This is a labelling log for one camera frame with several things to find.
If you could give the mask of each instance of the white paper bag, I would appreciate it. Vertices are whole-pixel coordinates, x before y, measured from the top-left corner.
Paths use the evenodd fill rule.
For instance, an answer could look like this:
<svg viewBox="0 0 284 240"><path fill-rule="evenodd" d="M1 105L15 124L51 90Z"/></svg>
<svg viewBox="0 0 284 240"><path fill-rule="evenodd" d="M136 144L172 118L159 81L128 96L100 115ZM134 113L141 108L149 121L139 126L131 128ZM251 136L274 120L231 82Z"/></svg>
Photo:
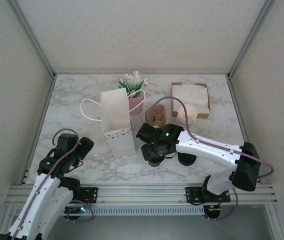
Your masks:
<svg viewBox="0 0 284 240"><path fill-rule="evenodd" d="M99 105L101 105L101 120L85 116L82 108L81 112L90 120L101 121L102 132L114 157L117 159L136 154L126 89L119 88L101 92L101 104Z"/></svg>

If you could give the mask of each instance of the open cardboard box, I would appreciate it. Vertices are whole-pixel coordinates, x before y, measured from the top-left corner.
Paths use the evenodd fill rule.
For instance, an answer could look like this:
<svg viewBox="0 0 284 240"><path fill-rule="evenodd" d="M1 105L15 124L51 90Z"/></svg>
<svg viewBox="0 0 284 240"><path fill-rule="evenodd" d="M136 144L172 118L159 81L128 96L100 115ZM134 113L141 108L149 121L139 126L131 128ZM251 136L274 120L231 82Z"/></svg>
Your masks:
<svg viewBox="0 0 284 240"><path fill-rule="evenodd" d="M173 96L173 85L182 85L182 84L183 83L181 83L181 82L173 82L172 83L171 96ZM204 83L196 83L194 85L200 85L200 86L204 86L206 88L206 90L207 90L207 97L208 97L207 106L208 106L208 109L211 111L210 96L208 95L207 85L204 84ZM210 115L209 113L198 113L197 118L198 119L207 119L209 115ZM172 99L172 117L177 117L177 112L173 111L173 99Z"/></svg>

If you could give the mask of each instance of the white marble countertop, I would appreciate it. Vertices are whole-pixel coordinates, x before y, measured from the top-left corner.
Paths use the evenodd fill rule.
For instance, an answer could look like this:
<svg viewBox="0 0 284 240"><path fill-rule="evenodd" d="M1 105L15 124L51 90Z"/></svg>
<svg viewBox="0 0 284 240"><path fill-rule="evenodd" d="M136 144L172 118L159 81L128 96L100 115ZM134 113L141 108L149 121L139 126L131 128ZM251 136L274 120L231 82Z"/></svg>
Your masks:
<svg viewBox="0 0 284 240"><path fill-rule="evenodd" d="M142 74L144 76L149 82L144 110L138 116L131 116L137 153L114 159L101 132L100 122L84 118L79 106L84 98L99 102L101 92L117 88L121 75L58 75L26 183L34 183L40 160L53 148L51 139L62 128L74 129L80 138L89 137L94 141L94 148L84 159L84 165L67 174L80 179L82 184L202 183L207 175L223 171L223 166L202 157L198 157L192 166L183 166L174 157L153 168L144 161L141 152L144 143L135 136L145 121L147 108L159 98L170 96L173 82L204 83L208 86L211 114L208 119L196 119L191 131L219 142L242 145L244 140L225 76ZM176 124L176 118L171 117L171 101L164 100L161 104L165 105L168 113L166 123ZM92 117L99 117L99 107L93 103L83 104L83 110L90 112Z"/></svg>

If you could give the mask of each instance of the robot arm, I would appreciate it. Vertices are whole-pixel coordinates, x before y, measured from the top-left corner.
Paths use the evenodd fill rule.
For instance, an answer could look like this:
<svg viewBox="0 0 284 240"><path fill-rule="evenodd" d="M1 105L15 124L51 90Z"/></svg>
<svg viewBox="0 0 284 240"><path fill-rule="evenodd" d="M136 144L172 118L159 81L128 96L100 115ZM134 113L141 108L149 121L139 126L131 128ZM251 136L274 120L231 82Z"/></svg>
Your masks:
<svg viewBox="0 0 284 240"><path fill-rule="evenodd" d="M47 236L60 216L65 206L78 199L81 191L80 181L75 178L65 177L71 166L77 167L93 148L94 143L83 137L75 150L59 162L42 188L37 192L38 186L43 182L53 165L65 153L70 151L77 142L77 136L62 133L53 148L39 164L35 183L21 213L8 230L7 234L0 234L0 240L46 240Z"/></svg>
<svg viewBox="0 0 284 240"><path fill-rule="evenodd" d="M198 140L194 140L182 127L174 124L167 124L161 130L144 123L137 137L146 142L142 146L143 157L153 167L157 167L171 153L178 153L179 162L185 166L190 166L196 156L201 156L227 167L224 172L208 176L204 182L202 189L215 196L234 187L250 192L255 190L260 163L234 153L239 151L258 157L252 144L246 142L243 146L231 145L193 135ZM230 151L209 144L226 147Z"/></svg>

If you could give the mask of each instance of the pink flower pot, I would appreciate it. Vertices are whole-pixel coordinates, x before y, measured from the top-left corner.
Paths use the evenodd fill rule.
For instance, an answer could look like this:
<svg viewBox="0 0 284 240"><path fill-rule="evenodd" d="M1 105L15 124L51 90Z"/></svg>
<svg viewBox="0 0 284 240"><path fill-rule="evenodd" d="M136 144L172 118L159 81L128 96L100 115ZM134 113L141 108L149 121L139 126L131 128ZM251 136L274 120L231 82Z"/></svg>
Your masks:
<svg viewBox="0 0 284 240"><path fill-rule="evenodd" d="M129 97L128 98L128 107L129 109L133 109L135 108L140 102L142 102L144 99L144 94L142 93L140 96L138 97ZM133 111L130 112L130 115L135 116L135 115L139 115L140 113L142 113L143 111L143 103L138 106L136 109L134 109Z"/></svg>

